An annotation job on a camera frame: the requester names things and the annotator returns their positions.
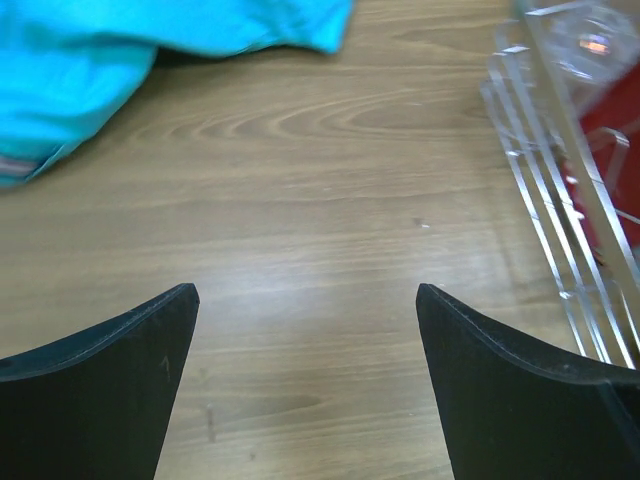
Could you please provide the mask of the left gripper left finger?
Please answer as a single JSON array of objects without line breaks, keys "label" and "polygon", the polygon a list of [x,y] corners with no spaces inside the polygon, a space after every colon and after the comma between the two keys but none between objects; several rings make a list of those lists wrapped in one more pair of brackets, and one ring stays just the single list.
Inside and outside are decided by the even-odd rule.
[{"label": "left gripper left finger", "polygon": [[153,478],[198,310],[195,285],[183,283],[3,358],[2,478]]}]

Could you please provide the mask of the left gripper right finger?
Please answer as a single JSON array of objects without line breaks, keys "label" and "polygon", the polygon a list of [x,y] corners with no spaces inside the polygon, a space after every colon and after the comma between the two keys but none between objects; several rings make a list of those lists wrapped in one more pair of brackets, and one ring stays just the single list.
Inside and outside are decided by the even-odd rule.
[{"label": "left gripper right finger", "polygon": [[416,310],[455,478],[638,478],[638,371],[545,343],[431,284]]}]

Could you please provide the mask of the red floral plate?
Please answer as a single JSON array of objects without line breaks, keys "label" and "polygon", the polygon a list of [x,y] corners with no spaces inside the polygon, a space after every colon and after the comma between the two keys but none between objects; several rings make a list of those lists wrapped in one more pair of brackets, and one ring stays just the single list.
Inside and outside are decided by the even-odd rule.
[{"label": "red floral plate", "polygon": [[624,235],[639,254],[639,67],[614,82],[580,118]]}]

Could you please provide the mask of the wire dish rack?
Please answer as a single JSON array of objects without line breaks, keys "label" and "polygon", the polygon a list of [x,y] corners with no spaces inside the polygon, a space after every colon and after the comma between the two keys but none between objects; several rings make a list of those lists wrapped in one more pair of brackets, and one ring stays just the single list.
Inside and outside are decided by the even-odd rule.
[{"label": "wire dish rack", "polygon": [[[572,87],[551,61],[543,24],[517,1],[495,33],[481,94],[549,265],[578,351],[639,365],[639,254],[624,235],[581,116],[614,82]],[[635,1],[607,1],[633,16]]]}]

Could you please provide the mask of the clear drinking glass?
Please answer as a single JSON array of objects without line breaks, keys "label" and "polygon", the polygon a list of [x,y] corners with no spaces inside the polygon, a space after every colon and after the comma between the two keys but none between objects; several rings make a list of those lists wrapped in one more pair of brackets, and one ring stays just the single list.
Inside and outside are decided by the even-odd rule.
[{"label": "clear drinking glass", "polygon": [[635,19],[607,1],[527,1],[521,10],[542,22],[550,59],[572,87],[604,87],[639,58]]}]

